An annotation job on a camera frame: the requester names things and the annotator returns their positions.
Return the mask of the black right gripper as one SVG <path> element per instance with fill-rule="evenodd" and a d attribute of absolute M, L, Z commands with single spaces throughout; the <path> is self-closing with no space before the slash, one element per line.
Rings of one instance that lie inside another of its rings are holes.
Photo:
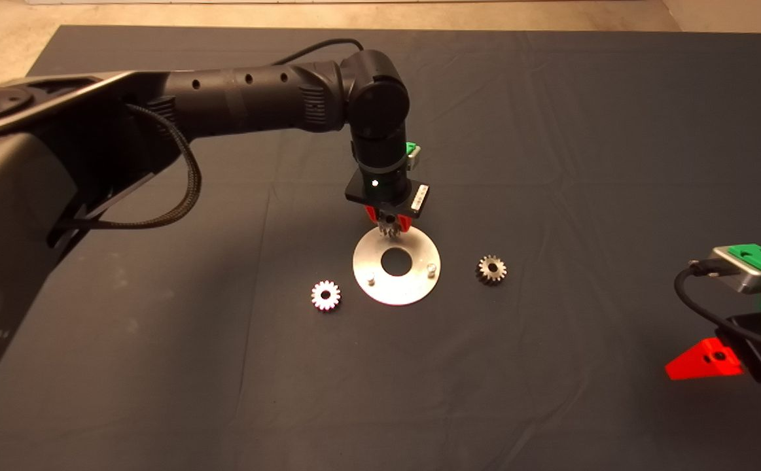
<path fill-rule="evenodd" d="M 736 314 L 728 324 L 761 335 L 761 312 Z M 761 345 L 734 334 L 730 329 L 715 328 L 717 338 L 703 339 L 665 364 L 665 374 L 672 381 L 742 375 L 744 367 L 761 384 Z"/>

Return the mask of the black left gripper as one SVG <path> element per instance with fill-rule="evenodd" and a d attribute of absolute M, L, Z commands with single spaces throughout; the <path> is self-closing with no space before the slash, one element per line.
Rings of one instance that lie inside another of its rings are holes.
<path fill-rule="evenodd" d="M 345 188 L 346 199 L 363 205 L 374 226 L 380 223 L 381 212 L 396 215 L 399 233 L 409 232 L 412 218 L 423 214 L 430 196 L 430 185 L 402 172 L 356 172 Z"/>

